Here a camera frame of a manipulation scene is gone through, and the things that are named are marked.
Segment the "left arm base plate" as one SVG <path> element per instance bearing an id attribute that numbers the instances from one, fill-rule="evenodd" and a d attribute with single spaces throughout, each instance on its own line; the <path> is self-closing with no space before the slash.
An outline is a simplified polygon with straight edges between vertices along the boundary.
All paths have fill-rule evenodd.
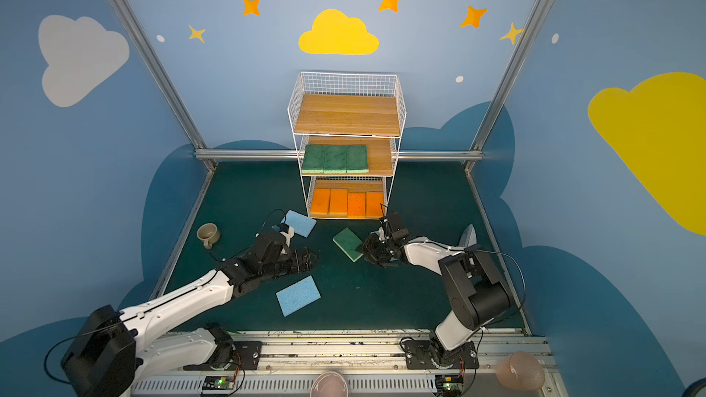
<path id="1" fill-rule="evenodd" d="M 184 371 L 256 371 L 261 358 L 260 341 L 235 341 L 229 346 L 217 347 L 205 363 L 187 365 Z"/>

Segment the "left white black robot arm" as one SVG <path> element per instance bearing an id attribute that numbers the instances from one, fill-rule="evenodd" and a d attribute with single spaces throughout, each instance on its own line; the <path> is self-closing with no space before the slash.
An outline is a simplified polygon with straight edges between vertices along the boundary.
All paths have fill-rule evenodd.
<path id="1" fill-rule="evenodd" d="M 252 292 L 264 280 L 311 271 L 318 253 L 291 248 L 292 236 L 262 232 L 253 246 L 182 288 L 121 311 L 110 305 L 95 310 L 60 362 L 68 383 L 79 396 L 125 396 L 134 382 L 172 369 L 235 365 L 235 341 L 219 325 L 184 335 L 171 332 Z"/>

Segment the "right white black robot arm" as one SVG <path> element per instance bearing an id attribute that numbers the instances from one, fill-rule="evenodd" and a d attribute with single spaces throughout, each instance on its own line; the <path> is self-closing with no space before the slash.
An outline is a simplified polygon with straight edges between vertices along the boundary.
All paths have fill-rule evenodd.
<path id="1" fill-rule="evenodd" d="M 380 218 L 357 251 L 378 267 L 408 264 L 439 275 L 450 313 L 435 329 L 437 351 L 448 354 L 469 342 L 475 332 L 513 306 L 513 297 L 491 253 L 482 248 L 469 225 L 457 246 L 426 236 L 412 237 L 399 214 Z"/>

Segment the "green sponge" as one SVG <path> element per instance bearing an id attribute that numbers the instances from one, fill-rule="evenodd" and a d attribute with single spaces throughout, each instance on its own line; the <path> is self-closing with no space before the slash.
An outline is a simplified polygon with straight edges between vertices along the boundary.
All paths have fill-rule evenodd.
<path id="1" fill-rule="evenodd" d="M 360 240 L 351 229 L 346 228 L 339 232 L 333 237 L 333 242 L 351 262 L 355 263 L 363 257 L 362 253 L 359 251 L 362 240 Z"/>
<path id="2" fill-rule="evenodd" d="M 326 145 L 308 143 L 304 149 L 302 173 L 304 175 L 323 174 L 326 159 Z"/>
<path id="3" fill-rule="evenodd" d="M 327 145 L 324 152 L 324 173 L 326 175 L 345 175 L 347 173 L 347 145 Z"/>
<path id="4" fill-rule="evenodd" d="M 369 172 L 368 147 L 365 144 L 348 145 L 346 148 L 346 173 L 351 175 Z"/>

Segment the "blue sponge front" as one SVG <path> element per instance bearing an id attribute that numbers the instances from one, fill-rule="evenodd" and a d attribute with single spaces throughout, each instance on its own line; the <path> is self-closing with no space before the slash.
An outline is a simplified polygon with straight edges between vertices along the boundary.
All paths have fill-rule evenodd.
<path id="1" fill-rule="evenodd" d="M 303 309 L 309 304 L 321 299 L 321 293 L 318 290 L 312 276 L 299 280 L 298 282 L 280 290 L 276 293 L 276 298 L 281 307 L 281 312 L 284 317 L 290 316 L 295 312 Z"/>

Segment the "blue sponge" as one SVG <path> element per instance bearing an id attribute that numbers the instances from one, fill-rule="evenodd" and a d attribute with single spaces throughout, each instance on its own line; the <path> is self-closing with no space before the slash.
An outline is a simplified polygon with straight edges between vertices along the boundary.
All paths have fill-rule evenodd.
<path id="1" fill-rule="evenodd" d="M 295 312 L 303 309 L 309 304 L 321 299 L 321 293 L 318 290 L 312 276 L 299 280 L 298 282 L 280 290 L 276 293 L 276 298 L 281 307 L 281 312 L 284 317 L 290 316 Z"/>
<path id="2" fill-rule="evenodd" d="M 306 238 L 312 233 L 314 226 L 316 226 L 316 219 L 310 218 L 297 211 L 289 210 L 285 214 L 284 223 L 294 229 L 296 235 Z"/>

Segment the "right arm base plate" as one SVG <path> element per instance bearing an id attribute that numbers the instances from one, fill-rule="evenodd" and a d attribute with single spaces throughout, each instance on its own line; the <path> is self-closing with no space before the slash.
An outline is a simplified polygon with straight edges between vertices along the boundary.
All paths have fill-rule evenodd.
<path id="1" fill-rule="evenodd" d="M 408 369 L 477 369 L 478 354 L 472 341 L 448 350 L 436 339 L 403 337 L 399 345 Z"/>

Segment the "orange sponge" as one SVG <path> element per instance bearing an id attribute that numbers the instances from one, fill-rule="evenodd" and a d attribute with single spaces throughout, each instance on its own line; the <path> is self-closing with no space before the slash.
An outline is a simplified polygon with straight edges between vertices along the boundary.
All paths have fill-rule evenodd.
<path id="1" fill-rule="evenodd" d="M 385 196 L 382 192 L 366 193 L 366 218 L 379 219 L 384 216 Z"/>
<path id="2" fill-rule="evenodd" d="M 366 213 L 366 194 L 364 192 L 349 192 L 347 195 L 347 218 L 364 220 Z"/>
<path id="3" fill-rule="evenodd" d="M 330 204 L 329 189 L 315 189 L 310 213 L 313 217 L 327 216 Z"/>
<path id="4" fill-rule="evenodd" d="M 347 189 L 331 189 L 328 215 L 333 218 L 346 218 L 349 212 L 349 191 Z"/>

